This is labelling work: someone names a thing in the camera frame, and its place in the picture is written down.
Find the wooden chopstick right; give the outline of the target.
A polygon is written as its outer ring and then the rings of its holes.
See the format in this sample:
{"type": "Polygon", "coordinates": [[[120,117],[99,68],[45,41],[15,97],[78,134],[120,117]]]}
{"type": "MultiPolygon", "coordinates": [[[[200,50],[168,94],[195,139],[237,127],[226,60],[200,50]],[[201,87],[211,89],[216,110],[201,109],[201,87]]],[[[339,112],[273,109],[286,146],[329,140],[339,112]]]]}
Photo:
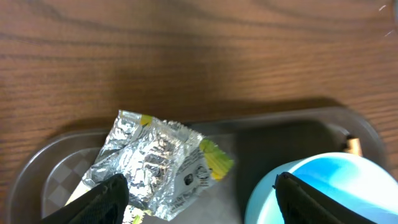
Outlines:
{"type": "Polygon", "coordinates": [[[350,138],[346,142],[345,152],[362,157],[363,151],[359,138],[350,138]]]}

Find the light blue bowl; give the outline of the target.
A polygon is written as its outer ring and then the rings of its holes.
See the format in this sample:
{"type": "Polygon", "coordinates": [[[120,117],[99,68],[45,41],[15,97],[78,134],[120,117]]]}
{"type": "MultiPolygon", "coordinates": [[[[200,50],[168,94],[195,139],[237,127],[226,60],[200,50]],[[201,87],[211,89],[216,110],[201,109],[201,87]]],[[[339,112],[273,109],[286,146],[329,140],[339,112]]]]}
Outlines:
{"type": "Polygon", "coordinates": [[[288,162],[268,172],[253,190],[245,223],[283,223],[273,185],[288,172],[375,223],[397,223],[397,181],[363,157],[329,152],[288,162]]]}

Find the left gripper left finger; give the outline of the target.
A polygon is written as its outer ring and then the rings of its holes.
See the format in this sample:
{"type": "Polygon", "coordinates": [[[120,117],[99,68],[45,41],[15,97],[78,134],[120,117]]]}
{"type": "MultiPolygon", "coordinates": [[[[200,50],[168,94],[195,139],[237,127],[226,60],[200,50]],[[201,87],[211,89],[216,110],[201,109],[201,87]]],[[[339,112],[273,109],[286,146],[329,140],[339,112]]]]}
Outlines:
{"type": "Polygon", "coordinates": [[[41,224],[122,224],[128,201],[127,180],[122,174],[115,174],[40,222],[41,224]]]}

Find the green foil snack wrapper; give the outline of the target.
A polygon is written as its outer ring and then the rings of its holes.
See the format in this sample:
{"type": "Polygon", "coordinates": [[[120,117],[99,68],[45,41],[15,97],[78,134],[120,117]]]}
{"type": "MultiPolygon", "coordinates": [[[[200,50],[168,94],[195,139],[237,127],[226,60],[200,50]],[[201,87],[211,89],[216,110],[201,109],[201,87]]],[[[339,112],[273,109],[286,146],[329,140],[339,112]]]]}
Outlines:
{"type": "Polygon", "coordinates": [[[197,131],[121,110],[68,202],[112,175],[123,174],[129,189],[124,223],[142,223],[145,215],[171,221],[233,165],[216,143],[197,131]]]}

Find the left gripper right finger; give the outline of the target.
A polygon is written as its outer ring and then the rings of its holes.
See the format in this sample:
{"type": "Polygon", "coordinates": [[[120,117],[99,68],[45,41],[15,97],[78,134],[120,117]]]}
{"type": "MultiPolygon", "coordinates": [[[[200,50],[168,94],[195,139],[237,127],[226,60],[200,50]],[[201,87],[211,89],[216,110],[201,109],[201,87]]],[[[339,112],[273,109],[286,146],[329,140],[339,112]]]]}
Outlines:
{"type": "Polygon", "coordinates": [[[289,172],[275,178],[277,204],[285,224],[371,224],[289,172]]]}

